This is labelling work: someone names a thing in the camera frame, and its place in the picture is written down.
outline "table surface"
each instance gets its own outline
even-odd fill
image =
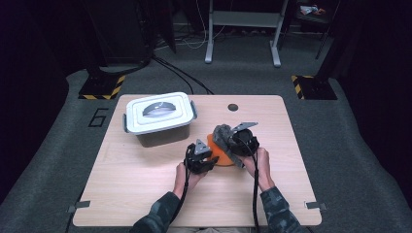
[[[260,146],[269,151],[272,178],[300,223],[321,223],[319,209],[308,210],[304,205],[316,198],[282,97],[190,95],[198,118],[190,124],[189,137],[143,148],[135,135],[124,132],[122,115],[128,102],[146,96],[123,95],[119,99],[81,198],[90,205],[76,211],[76,226],[133,225],[158,198],[173,189],[176,166],[183,161],[189,144],[196,139],[207,143],[207,135],[217,125],[234,127],[241,122],[258,122],[250,129]],[[232,112],[229,104],[239,109]],[[254,179],[246,169],[215,166],[188,193],[171,226],[252,227],[253,186]],[[257,199],[258,222],[267,225],[260,197]]]

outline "person's right hand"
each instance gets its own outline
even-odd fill
[[[204,178],[206,175],[207,175],[207,172],[202,173],[202,174],[194,174],[194,173],[190,174],[188,191],[194,189],[197,183],[202,178]],[[176,167],[175,187],[173,188],[173,193],[175,193],[175,195],[179,197],[179,199],[182,199],[182,195],[185,189],[185,182],[186,182],[186,167],[185,167],[185,164],[181,162]]]
[[[246,170],[252,177],[255,176],[255,163],[251,156],[237,156],[245,164]],[[275,185],[270,176],[269,152],[265,148],[258,148],[254,154],[257,157],[258,186],[265,191]]]

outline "dark background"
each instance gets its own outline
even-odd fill
[[[345,90],[364,140],[395,177],[412,206],[412,104],[408,98],[412,73],[408,11],[412,3],[344,2],[340,24],[335,27],[340,44],[332,45],[340,50],[331,50],[326,65],[335,72]],[[71,4],[75,16],[67,15],[66,4]],[[66,77],[86,67],[78,47],[70,39],[68,17],[82,22],[78,26],[95,62],[106,64],[82,1],[2,1],[0,11],[0,199],[3,200],[64,104],[68,93]],[[360,20],[351,20],[353,16]],[[359,24],[360,33],[347,33],[343,29],[356,28]],[[346,50],[345,41],[352,42],[350,50]]]

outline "black stand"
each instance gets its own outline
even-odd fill
[[[100,68],[87,69],[88,78],[79,91],[79,99],[114,99],[120,91],[125,75],[138,71],[145,67],[148,62],[142,62],[138,67],[116,72],[107,73]]]
[[[302,100],[337,100],[329,82],[312,76],[292,76],[297,97]]]

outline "black cable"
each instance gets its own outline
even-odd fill
[[[83,195],[83,192],[84,192],[84,191],[85,191],[85,188],[83,188],[82,192],[80,193],[80,195],[79,195],[78,198],[76,199],[76,203],[78,203],[78,202],[80,201],[80,199],[82,198],[82,195]],[[69,221],[67,222],[67,225],[66,225],[66,230],[64,231],[65,233],[68,233],[68,232],[69,232],[70,224],[72,223],[73,217],[75,216],[75,212],[73,212],[73,213],[70,214]]]
[[[157,57],[154,56],[154,61],[156,61],[157,63],[159,63],[160,65],[164,66],[165,68],[167,68],[168,70],[170,70],[171,72],[175,73],[177,76],[179,76],[190,88],[191,94],[194,94],[193,92],[193,88],[191,87],[190,83],[183,78],[181,75],[179,75],[176,71],[174,71],[172,68],[168,67],[166,64],[164,64],[164,62],[162,60],[159,60]]]
[[[257,231],[257,233],[260,233],[260,228],[258,226],[258,211],[257,211],[257,201],[258,201],[258,151],[257,151],[257,157],[254,157],[254,154],[252,153],[251,148],[249,148],[249,146],[242,140],[239,138],[237,138],[240,142],[243,143],[243,145],[246,146],[246,148],[249,150],[249,152],[251,153],[251,157],[255,163],[255,175],[254,175],[254,200],[253,200],[253,204],[252,204],[252,210],[253,210],[253,214],[254,214],[254,223],[255,223],[255,229]]]
[[[167,62],[166,60],[164,60],[164,59],[162,59],[162,58],[160,58],[160,57],[158,57],[158,56],[155,56],[155,55],[154,55],[154,57],[155,57],[156,61],[159,61],[159,60],[160,60],[160,61],[163,62],[164,64],[166,64],[166,65],[168,65],[169,67],[175,69],[176,71],[181,72],[182,74],[186,75],[186,76],[189,77],[191,80],[193,80],[194,82],[198,83],[200,86],[202,86],[202,87],[206,90],[206,92],[207,92],[208,94],[215,94],[215,93],[213,93],[213,91],[210,90],[205,84],[203,84],[203,83],[202,83],[201,81],[199,81],[198,79],[192,77],[191,75],[189,75],[189,74],[186,73],[185,71],[179,69],[178,67],[170,64],[169,62]]]
[[[309,226],[306,227],[311,233],[315,233]]]
[[[184,187],[184,189],[183,189],[182,198],[181,198],[181,200],[180,200],[180,202],[179,202],[179,205],[178,205],[178,207],[176,208],[175,214],[172,216],[172,219],[170,220],[169,224],[171,224],[171,223],[175,220],[175,218],[176,218],[176,216],[178,215],[179,211],[182,209],[183,203],[185,202],[186,194],[187,194],[187,192],[188,192],[189,178],[190,178],[190,173],[191,173],[191,172],[189,172],[188,161],[187,161],[186,159],[185,159],[185,169],[186,169],[186,170],[185,170],[186,180],[185,180],[185,187]]]
[[[187,33],[185,35],[181,35],[181,36],[175,36],[175,42],[180,42],[180,41],[184,41],[184,40],[192,40],[192,39],[199,39],[196,38],[195,34],[191,34],[191,33]],[[162,49],[164,47],[167,47],[167,43],[161,38],[161,37],[157,37],[157,42],[155,45],[155,50],[156,49]]]

